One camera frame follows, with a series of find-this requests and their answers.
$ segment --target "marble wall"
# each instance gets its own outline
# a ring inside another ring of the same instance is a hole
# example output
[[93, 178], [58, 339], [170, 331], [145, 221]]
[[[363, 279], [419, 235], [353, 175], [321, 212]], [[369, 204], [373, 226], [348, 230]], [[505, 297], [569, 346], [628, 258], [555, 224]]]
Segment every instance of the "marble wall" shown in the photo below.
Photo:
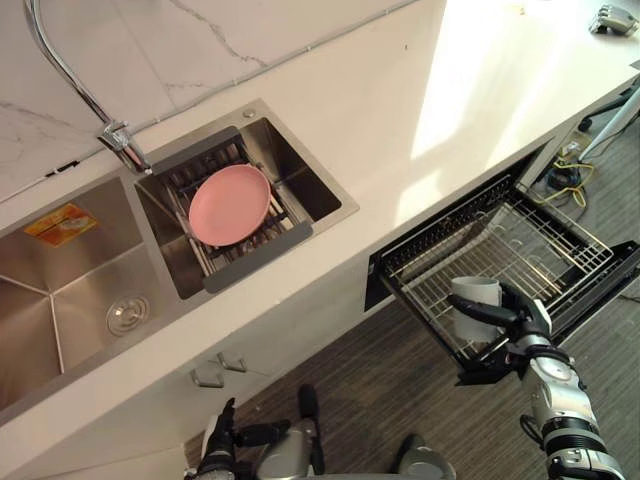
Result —
[[[141, 125], [401, 0], [43, 0], [51, 42], [105, 109]], [[99, 146], [99, 120], [0, 3], [0, 201]]]

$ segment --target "white cup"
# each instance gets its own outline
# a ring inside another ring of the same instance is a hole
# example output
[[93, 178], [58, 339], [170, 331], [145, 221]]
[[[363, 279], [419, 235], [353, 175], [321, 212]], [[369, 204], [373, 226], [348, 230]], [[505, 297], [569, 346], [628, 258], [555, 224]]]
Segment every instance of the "white cup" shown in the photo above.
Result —
[[[451, 291], [467, 300], [500, 306], [502, 289], [500, 282], [487, 277], [457, 277], [451, 280]], [[492, 342], [498, 337], [493, 325], [479, 322], [464, 313], [453, 311], [453, 328], [456, 336], [474, 342]]]

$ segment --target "white countertop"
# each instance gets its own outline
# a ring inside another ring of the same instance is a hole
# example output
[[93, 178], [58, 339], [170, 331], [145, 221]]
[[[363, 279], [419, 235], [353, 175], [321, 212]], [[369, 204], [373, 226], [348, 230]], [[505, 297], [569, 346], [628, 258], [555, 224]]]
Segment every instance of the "white countertop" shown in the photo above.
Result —
[[[150, 151], [261, 97], [360, 209], [4, 425], [0, 477], [374, 252], [637, 73], [633, 58], [596, 48], [586, 28], [478, 3], [450, 1], [444, 11], [417, 2], [137, 135]], [[5, 204], [0, 228], [116, 168], [101, 152]], [[87, 392], [100, 395], [77, 401]]]

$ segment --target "black robotic finger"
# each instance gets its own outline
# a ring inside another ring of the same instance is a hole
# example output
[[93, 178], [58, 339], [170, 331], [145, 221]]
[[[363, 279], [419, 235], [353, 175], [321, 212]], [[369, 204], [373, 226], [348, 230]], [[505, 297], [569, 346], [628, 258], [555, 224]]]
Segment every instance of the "black robotic finger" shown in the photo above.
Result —
[[316, 475], [322, 475], [325, 471], [324, 451], [322, 450], [322, 440], [320, 437], [320, 423], [318, 417], [320, 408], [318, 406], [318, 396], [313, 385], [308, 383], [301, 385], [298, 389], [298, 409], [301, 418], [309, 418], [316, 427], [316, 435], [311, 439], [311, 458], [309, 462]]
[[449, 295], [447, 300], [456, 310], [474, 320], [496, 327], [510, 328], [518, 320], [518, 315], [508, 308], [474, 302], [455, 293]]
[[235, 398], [231, 398], [218, 416], [216, 426], [207, 440], [204, 457], [198, 465], [198, 475], [215, 470], [233, 471], [235, 448], [233, 445], [233, 415]]
[[238, 447], [259, 447], [279, 442], [291, 427], [289, 420], [274, 423], [259, 423], [241, 428], [234, 436]]
[[511, 284], [500, 282], [502, 289], [502, 306], [508, 308], [518, 315], [518, 332], [512, 340], [526, 334], [538, 333], [544, 337], [549, 337], [551, 332], [550, 320], [543, 314], [544, 307], [538, 301], [523, 293], [520, 289]]

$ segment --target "dish rack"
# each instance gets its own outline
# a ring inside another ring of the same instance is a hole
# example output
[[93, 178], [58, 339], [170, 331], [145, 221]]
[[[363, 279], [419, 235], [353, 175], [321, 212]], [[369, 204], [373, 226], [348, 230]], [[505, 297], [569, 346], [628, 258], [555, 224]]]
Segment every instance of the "dish rack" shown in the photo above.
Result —
[[[241, 164], [260, 169], [269, 179], [271, 199], [267, 215], [260, 227], [244, 240], [223, 247], [207, 245], [196, 238], [189, 225], [188, 212], [191, 201], [198, 187], [211, 175], [225, 167]], [[214, 147], [195, 156], [188, 163], [171, 168], [158, 177], [166, 191], [172, 213], [180, 223], [200, 265], [203, 284], [209, 292], [219, 291], [232, 283], [235, 277], [245, 274], [242, 260], [246, 260], [247, 255], [252, 252], [257, 253], [259, 247], [262, 247], [262, 255], [276, 255], [279, 252], [274, 252], [274, 248], [286, 250], [312, 234], [308, 215], [303, 213], [300, 205], [294, 205], [296, 202], [291, 196], [284, 198], [277, 179], [270, 178], [263, 165], [253, 160], [240, 134], [231, 135], [231, 138], [216, 143]], [[281, 239], [277, 246], [270, 243], [277, 238]], [[232, 263], [233, 272], [224, 271]]]
[[487, 344], [455, 336], [447, 301], [453, 278], [510, 283], [542, 300], [553, 330], [563, 332], [575, 312], [554, 313], [570, 310], [612, 265], [611, 248], [535, 195], [506, 175], [380, 255], [383, 283], [463, 368], [489, 359], [506, 337]]

